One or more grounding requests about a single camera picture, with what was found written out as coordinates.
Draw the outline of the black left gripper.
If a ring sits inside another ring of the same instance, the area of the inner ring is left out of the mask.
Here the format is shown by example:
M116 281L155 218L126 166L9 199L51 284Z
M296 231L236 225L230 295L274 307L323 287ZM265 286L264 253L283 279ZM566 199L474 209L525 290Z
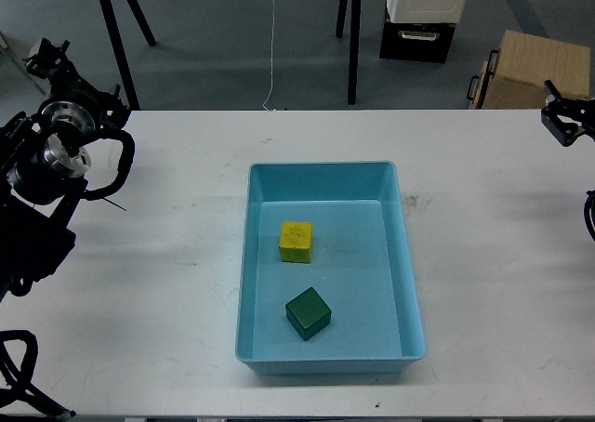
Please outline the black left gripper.
M100 91L74 69L66 52L70 46L64 40L60 46L42 38L24 60L28 74L50 81L44 98L44 116L51 122L64 122L77 129L122 129L131 114L121 99L121 87L116 84Z

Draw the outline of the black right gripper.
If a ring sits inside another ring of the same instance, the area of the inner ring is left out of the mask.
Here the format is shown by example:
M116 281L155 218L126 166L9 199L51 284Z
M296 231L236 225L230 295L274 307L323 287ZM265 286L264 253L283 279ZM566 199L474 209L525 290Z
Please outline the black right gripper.
M565 98L551 80L544 83L546 105L541 122L563 147L571 146L579 137L595 139L595 99Z

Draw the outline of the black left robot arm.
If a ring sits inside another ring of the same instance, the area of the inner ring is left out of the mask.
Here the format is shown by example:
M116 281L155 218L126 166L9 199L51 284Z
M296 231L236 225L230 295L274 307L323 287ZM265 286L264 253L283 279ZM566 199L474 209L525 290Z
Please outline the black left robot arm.
M99 91L67 58L68 44L42 39L25 60L47 80L37 113L19 112L1 128L1 293L24 297L54 274L75 247L68 225L81 201L105 200L125 184L135 142L124 127L130 109L120 88ZM86 145L121 144L114 180L90 190Z

